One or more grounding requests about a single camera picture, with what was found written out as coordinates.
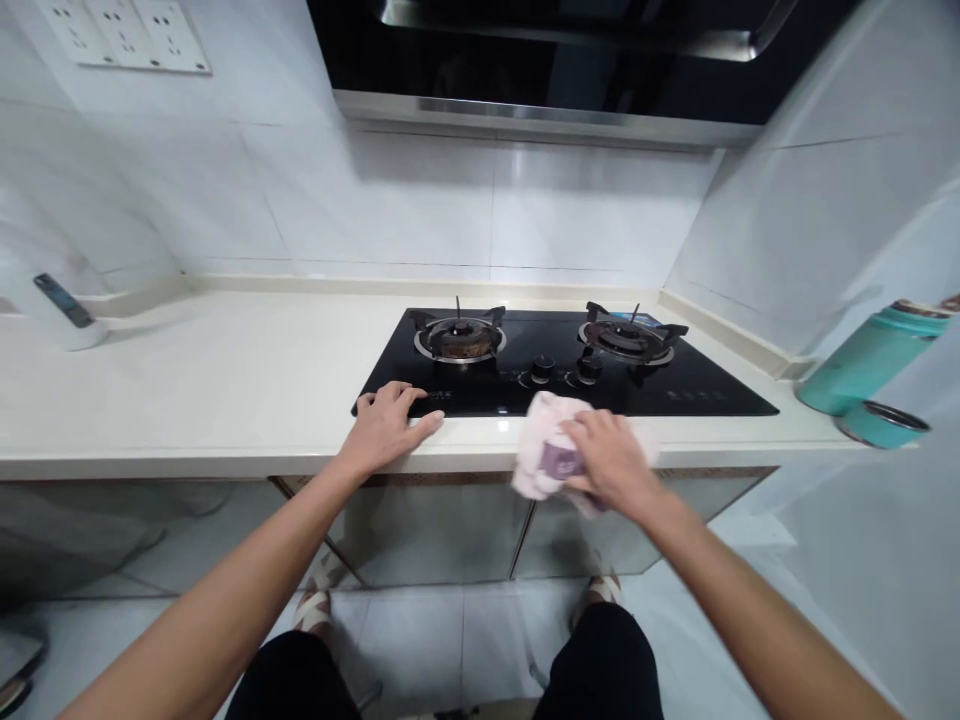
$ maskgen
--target cabinet door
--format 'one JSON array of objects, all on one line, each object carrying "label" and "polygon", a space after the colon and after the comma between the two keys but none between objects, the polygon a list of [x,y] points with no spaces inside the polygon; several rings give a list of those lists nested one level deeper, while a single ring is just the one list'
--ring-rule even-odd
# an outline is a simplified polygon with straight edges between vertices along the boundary
[{"label": "cabinet door", "polygon": [[371,587],[506,580],[529,509],[508,479],[375,478],[347,501],[328,537]]},{"label": "cabinet door", "polygon": [[[705,520],[765,477],[770,468],[696,468],[660,471],[667,486]],[[660,553],[634,523],[615,512],[585,520],[565,499],[537,503],[515,578],[586,577],[642,573]]]},{"label": "cabinet door", "polygon": [[5,594],[125,597],[189,590],[284,497],[266,480],[138,480],[3,485],[0,500],[19,568]]}]

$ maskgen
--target white countertop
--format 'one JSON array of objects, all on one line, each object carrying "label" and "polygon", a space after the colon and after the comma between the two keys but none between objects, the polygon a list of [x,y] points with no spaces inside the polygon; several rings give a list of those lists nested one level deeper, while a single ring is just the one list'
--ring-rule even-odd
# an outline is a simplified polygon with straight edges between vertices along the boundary
[{"label": "white countertop", "polygon": [[[569,300],[462,297],[464,307],[583,310]],[[207,292],[110,321],[96,348],[67,353],[0,316],[0,480],[309,474],[349,431],[350,408],[408,307],[449,297]],[[604,300],[611,311],[633,303]],[[656,303],[662,322],[683,318]],[[362,319],[362,330],[356,323]],[[653,417],[659,467],[852,463],[877,451],[691,326],[687,341],[780,409],[774,417]],[[448,418],[395,470],[512,467],[522,418]]]}]

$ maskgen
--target wall socket panel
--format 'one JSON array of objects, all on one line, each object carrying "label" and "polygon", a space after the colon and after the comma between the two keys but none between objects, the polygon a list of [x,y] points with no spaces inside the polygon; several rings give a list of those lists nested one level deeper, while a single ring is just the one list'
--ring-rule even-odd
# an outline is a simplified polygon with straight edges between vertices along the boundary
[{"label": "wall socket panel", "polygon": [[80,0],[35,2],[71,60],[84,65],[118,65]]},{"label": "wall socket panel", "polygon": [[165,68],[180,72],[210,72],[210,63],[180,5],[171,0],[133,2]]},{"label": "wall socket panel", "polygon": [[130,0],[85,0],[113,57],[122,67],[158,68],[160,61]]},{"label": "wall socket panel", "polygon": [[67,55],[81,65],[211,73],[173,0],[34,0]]}]

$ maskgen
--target black pants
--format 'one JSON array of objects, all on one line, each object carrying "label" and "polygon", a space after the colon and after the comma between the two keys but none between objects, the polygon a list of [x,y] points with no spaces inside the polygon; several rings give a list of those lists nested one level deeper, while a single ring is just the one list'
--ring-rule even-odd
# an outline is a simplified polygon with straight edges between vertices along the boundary
[{"label": "black pants", "polygon": [[[227,720],[359,717],[327,646],[295,630],[260,648],[227,711]],[[588,607],[553,661],[534,720],[560,718],[663,720],[653,650],[623,608]]]}]

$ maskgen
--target hand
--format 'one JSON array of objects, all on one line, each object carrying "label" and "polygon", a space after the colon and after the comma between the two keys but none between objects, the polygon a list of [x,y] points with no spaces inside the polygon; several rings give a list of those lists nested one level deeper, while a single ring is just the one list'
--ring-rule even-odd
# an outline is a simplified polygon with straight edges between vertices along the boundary
[{"label": "hand", "polygon": [[643,511],[667,490],[647,465],[627,419],[609,410],[597,410],[577,413],[576,420],[560,427],[583,456],[588,477],[567,478],[567,485],[596,495],[609,507],[640,522]]},{"label": "hand", "polygon": [[389,462],[406,455],[437,431],[443,411],[437,410],[411,427],[407,415],[425,390],[394,380],[376,393],[357,399],[357,421],[340,448],[336,461],[365,480]]}]

